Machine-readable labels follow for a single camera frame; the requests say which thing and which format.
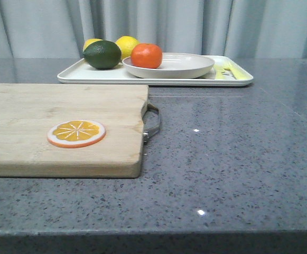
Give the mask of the orange tangerine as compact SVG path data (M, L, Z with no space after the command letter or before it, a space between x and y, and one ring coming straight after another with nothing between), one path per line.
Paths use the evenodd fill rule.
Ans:
M131 62L136 67L156 69L162 63L162 49L152 43L140 43L131 53Z

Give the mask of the wooden cutting board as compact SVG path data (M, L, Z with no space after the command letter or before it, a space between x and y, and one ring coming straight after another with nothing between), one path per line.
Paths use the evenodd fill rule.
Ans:
M136 178L143 152L146 85L0 84L0 177ZM60 148L50 129L101 123L105 137Z

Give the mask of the right yellow lemon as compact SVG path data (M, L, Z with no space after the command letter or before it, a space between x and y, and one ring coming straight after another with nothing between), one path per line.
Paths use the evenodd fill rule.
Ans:
M121 60L130 57L132 50L138 44L140 44L140 42L136 38L130 36L122 36L115 43L118 45L122 52Z

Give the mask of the yellow plastic fork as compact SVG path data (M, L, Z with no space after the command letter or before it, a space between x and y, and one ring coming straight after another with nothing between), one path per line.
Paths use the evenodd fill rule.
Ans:
M248 79L248 76L244 74L239 68L237 68L235 65L233 65L231 62L226 62L223 65L224 70L229 70L233 74L235 79L242 80L242 79Z

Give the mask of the grey curtain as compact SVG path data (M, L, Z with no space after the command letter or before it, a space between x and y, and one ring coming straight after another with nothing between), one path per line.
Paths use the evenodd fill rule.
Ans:
M0 58L78 58L129 35L166 52L307 58L307 1L0 1Z

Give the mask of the orange slice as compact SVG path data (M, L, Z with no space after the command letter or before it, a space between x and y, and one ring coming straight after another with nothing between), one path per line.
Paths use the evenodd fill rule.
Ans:
M106 128L92 120L71 120L59 123L47 133L47 140L60 148L82 148L101 141Z

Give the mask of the green lime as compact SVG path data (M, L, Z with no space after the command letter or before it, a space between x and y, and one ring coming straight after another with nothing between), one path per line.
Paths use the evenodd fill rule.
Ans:
M93 42L83 51L85 61L95 69L112 69L121 60L122 52L119 46L111 41Z

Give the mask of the white bear print tray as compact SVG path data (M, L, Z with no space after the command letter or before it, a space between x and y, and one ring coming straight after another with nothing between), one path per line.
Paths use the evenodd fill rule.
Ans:
M131 84L150 86L204 86L204 87L243 87L251 84L253 76L231 59L224 56L205 56L212 58L215 64L210 72L193 79L146 79L136 77L126 71L123 63L108 70L97 70L90 66L84 59L57 75L62 83L72 84ZM235 79L231 71L224 70L223 65L231 62L239 68L248 79Z

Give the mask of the beige round plate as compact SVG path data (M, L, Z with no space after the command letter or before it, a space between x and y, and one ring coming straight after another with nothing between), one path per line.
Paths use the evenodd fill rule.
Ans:
M146 79L193 79L211 71L215 64L212 58L189 53L164 53L158 68L136 67L127 57L123 66L130 74Z

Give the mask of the left yellow lemon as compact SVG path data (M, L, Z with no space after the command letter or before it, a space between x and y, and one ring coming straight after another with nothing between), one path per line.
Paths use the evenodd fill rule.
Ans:
M82 50L85 51L85 49L91 45L92 43L94 42L98 42L98 41L102 41L102 39L99 39L99 38L91 38L91 39L88 39L85 41L84 45L83 45L83 48Z

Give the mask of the yellow lemon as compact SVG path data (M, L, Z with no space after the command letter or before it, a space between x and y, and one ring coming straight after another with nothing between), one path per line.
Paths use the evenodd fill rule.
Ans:
M82 50L85 51L85 49L91 45L92 43L94 42L98 42L98 41L102 41L102 39L99 39L99 38L91 38L91 39L88 39L85 41L84 45L83 45L83 48Z
M140 42L136 38L130 36L122 36L115 43L118 45L122 52L121 60L130 57L132 50L138 44L140 44Z

